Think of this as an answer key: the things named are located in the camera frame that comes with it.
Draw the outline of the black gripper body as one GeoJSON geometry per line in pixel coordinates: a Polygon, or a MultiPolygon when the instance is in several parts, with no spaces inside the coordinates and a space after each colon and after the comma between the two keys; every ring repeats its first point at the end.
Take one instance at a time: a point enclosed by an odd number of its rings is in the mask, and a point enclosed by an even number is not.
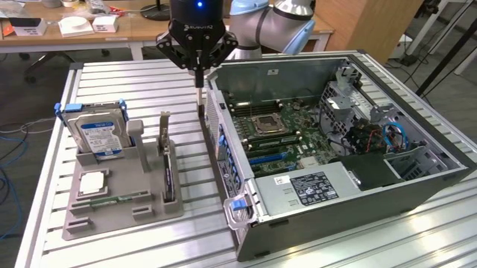
{"type": "Polygon", "coordinates": [[[181,67],[210,67],[225,35],[223,1],[171,1],[170,36],[181,67]]]}

